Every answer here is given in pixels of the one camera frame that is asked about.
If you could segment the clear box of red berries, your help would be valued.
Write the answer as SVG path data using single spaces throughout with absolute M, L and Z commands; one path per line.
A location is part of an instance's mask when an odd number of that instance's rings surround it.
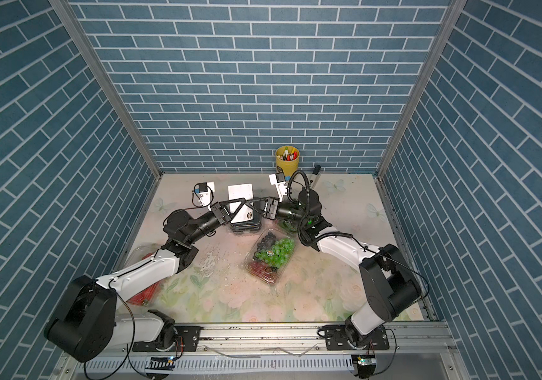
M 130 266 L 136 263 L 137 261 L 146 260 L 150 256 L 152 257 L 159 248 L 160 248 L 159 245 L 154 245 L 154 244 L 141 245 L 135 248 L 133 252 L 131 253 L 130 258 L 126 262 L 126 266 Z M 142 290 L 138 294 L 132 296 L 131 299 L 128 299 L 128 303 L 131 305 L 139 306 L 139 307 L 148 306 L 154 301 L 163 283 L 164 283 L 164 280 L 160 280 L 160 281 L 157 281 L 156 283 L 153 283 L 152 285 Z

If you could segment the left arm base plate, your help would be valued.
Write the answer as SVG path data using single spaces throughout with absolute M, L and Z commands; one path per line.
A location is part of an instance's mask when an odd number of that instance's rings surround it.
M 169 339 L 165 336 L 153 342 L 136 342 L 132 351 L 134 352 L 195 352 L 201 337 L 201 326 L 174 326 L 168 332 Z

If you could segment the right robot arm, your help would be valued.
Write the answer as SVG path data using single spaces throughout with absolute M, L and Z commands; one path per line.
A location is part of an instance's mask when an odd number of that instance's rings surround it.
M 296 221 L 301 244 L 329 254 L 360 273 L 366 301 L 345 321 L 345 333 L 356 346 L 373 330 L 393 321 L 411 305 L 429 294 L 429 282 L 412 269 L 395 245 L 379 247 L 338 231 L 322 216 L 318 193 L 302 170 L 286 182 L 286 197 L 258 197 L 245 206 L 269 220 Z

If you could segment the clear box of mixed grapes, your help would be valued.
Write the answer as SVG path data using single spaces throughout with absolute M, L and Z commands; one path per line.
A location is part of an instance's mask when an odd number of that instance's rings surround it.
M 244 269 L 259 280 L 274 285 L 296 251 L 296 240 L 276 229 L 266 229 L 248 253 Z

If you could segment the aluminium mounting rail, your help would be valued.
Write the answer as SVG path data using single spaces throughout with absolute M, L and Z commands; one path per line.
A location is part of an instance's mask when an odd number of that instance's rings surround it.
M 265 352 L 302 356 L 309 352 L 326 353 L 326 344 L 317 331 L 321 322 L 299 323 L 207 323 L 201 326 L 201 337 L 195 352 L 228 356 L 258 356 Z M 390 342 L 388 350 L 371 353 L 431 353 L 448 354 L 457 351 L 448 326 L 438 321 L 398 321 L 383 325 Z

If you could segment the yellow pen cup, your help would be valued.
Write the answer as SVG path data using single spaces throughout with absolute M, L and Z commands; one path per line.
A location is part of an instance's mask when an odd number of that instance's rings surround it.
M 282 161 L 280 159 L 280 152 L 285 148 L 285 147 L 288 147 L 290 150 L 292 149 L 297 149 L 295 147 L 292 147 L 292 146 L 283 146 L 283 147 L 279 147 L 277 150 L 276 150 L 276 164 L 277 164 L 277 168 L 278 169 L 281 169 L 285 175 L 285 177 L 287 179 L 290 179 L 290 177 L 292 176 L 292 174 L 294 174 L 294 172 L 296 172 L 297 169 L 299 169 L 299 158 L 297 158 L 295 161 L 290 161 L 290 162 L 287 162 L 287 161 Z

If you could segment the white sticker sheet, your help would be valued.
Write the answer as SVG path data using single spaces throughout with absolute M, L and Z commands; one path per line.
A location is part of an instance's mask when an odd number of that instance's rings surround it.
M 253 219 L 253 211 L 245 204 L 244 200 L 253 198 L 253 185 L 229 185 L 228 196 L 232 203 L 229 205 L 231 215 L 234 218 L 232 224 L 248 222 Z

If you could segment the red markers in cup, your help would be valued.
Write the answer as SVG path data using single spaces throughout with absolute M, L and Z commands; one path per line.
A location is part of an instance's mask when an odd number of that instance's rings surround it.
M 299 158 L 299 151 L 297 149 L 292 149 L 290 150 L 288 147 L 285 147 L 281 152 L 280 152 L 280 159 L 282 161 L 295 161 L 297 158 Z

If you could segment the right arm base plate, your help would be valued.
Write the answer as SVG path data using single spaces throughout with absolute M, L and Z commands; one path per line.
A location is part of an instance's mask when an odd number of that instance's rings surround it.
M 321 327 L 317 334 L 324 340 L 328 351 L 376 351 L 390 348 L 384 326 L 377 327 L 366 335 L 361 335 L 352 326 L 345 324 L 326 325 Z

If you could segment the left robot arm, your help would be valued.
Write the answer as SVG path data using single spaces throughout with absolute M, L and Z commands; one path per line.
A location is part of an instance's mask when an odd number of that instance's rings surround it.
M 44 337 L 81 363 L 118 346 L 171 349 L 177 333 L 174 319 L 158 310 L 130 311 L 128 316 L 118 317 L 117 309 L 190 266 L 198 254 L 195 243 L 236 217 L 232 204 L 242 210 L 247 203 L 244 198 L 216 202 L 197 219 L 185 209 L 171 212 L 163 224 L 168 239 L 151 256 L 96 279 L 81 275 L 72 280 L 44 328 Z

